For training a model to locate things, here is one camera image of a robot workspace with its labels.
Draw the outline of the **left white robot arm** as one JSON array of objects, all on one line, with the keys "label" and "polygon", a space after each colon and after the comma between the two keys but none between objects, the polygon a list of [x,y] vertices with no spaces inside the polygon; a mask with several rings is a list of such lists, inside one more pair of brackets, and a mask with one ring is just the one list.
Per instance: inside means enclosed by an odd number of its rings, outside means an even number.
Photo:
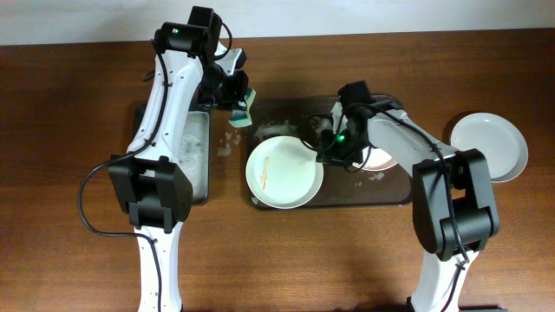
[{"label": "left white robot arm", "polygon": [[180,311],[180,230],[193,185],[178,151],[192,102],[205,110],[245,113],[254,91],[242,67],[245,52],[219,41],[225,29],[212,9],[193,7],[187,23],[156,30],[153,87],[127,154],[108,166],[121,209],[140,249],[141,311]]}]

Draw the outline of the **light blue plate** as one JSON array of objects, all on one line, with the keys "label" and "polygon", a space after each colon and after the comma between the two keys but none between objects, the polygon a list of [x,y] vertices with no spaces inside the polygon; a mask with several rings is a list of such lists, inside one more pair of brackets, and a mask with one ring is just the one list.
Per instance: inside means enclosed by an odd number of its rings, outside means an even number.
[{"label": "light blue plate", "polygon": [[486,158],[494,183],[516,179],[526,168],[528,146],[513,123],[490,113],[473,113],[457,121],[450,145],[459,150],[478,149]]}]

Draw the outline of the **cream white plate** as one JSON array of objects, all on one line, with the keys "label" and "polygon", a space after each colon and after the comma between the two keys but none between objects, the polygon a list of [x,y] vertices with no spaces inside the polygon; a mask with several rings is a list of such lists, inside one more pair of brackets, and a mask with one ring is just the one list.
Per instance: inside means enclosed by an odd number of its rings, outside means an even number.
[{"label": "cream white plate", "polygon": [[323,183],[317,153],[292,136],[258,144],[246,162],[245,178],[254,197],[271,208],[289,210],[310,202]]}]

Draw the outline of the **green yellow sponge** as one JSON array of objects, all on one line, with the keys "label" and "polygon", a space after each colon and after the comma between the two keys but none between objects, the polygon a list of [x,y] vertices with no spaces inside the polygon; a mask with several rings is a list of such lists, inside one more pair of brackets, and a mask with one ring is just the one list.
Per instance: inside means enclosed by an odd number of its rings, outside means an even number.
[{"label": "green yellow sponge", "polygon": [[240,101],[239,110],[233,110],[229,123],[236,128],[248,127],[252,124],[250,109],[256,97],[256,91],[248,88],[245,98]]}]

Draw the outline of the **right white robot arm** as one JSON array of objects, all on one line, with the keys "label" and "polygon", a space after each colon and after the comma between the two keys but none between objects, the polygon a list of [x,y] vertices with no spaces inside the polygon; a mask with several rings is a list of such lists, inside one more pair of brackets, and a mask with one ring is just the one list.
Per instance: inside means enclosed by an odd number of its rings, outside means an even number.
[{"label": "right white robot arm", "polygon": [[344,85],[317,161],[357,172],[377,149],[411,179],[412,218],[424,249],[407,311],[456,311],[470,265],[500,229],[486,158],[460,151],[417,126],[395,98],[374,97],[365,81]]}]

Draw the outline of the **black soapy water tray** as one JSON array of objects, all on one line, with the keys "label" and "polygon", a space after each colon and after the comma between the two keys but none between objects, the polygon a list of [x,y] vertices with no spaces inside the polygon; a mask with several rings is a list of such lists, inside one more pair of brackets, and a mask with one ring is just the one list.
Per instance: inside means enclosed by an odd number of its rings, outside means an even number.
[{"label": "black soapy water tray", "polygon": [[164,114],[156,138],[139,159],[161,156],[178,165],[193,188],[192,204],[202,205],[209,194],[209,152],[211,115],[192,100]]}]

